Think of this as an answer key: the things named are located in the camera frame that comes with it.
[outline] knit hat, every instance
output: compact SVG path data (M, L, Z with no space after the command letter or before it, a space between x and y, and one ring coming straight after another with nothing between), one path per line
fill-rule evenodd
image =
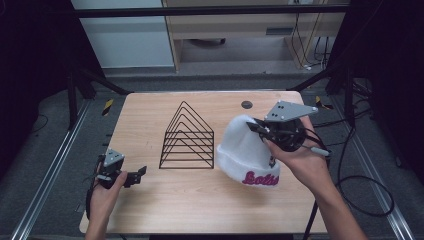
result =
M270 166L271 152L259 134L250 131L247 122L256 123L247 115L231 120L218 145L216 163L229 177L244 185L275 186L280 176L280 164L276 161Z

